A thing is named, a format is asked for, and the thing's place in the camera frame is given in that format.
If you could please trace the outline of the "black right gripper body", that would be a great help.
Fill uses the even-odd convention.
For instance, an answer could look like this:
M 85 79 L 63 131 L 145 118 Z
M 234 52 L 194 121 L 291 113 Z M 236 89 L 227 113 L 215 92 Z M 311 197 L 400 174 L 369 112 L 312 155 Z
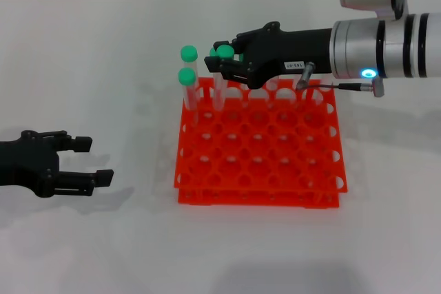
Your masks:
M 307 63 L 315 65 L 317 74 L 331 72 L 330 28 L 286 32 L 273 21 L 237 36 L 248 40 L 243 53 L 252 65 L 248 84 L 252 90 L 275 76 L 301 74 Z

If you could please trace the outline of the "orange plastic test tube rack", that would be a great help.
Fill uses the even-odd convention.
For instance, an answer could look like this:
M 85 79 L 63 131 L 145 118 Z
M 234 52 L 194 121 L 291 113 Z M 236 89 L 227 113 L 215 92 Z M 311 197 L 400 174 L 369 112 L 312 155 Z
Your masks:
M 279 82 L 273 108 L 268 89 L 230 83 L 225 106 L 213 107 L 213 80 L 200 80 L 198 123 L 181 113 L 174 186 L 192 205 L 336 208 L 347 178 L 334 93 Z

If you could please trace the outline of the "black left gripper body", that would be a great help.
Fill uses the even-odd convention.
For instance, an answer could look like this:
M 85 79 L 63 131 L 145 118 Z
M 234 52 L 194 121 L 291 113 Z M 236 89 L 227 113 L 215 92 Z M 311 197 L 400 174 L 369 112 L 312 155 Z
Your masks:
M 0 141 L 0 187 L 25 187 L 40 198 L 55 194 L 59 171 L 60 132 L 21 132 L 12 141 Z

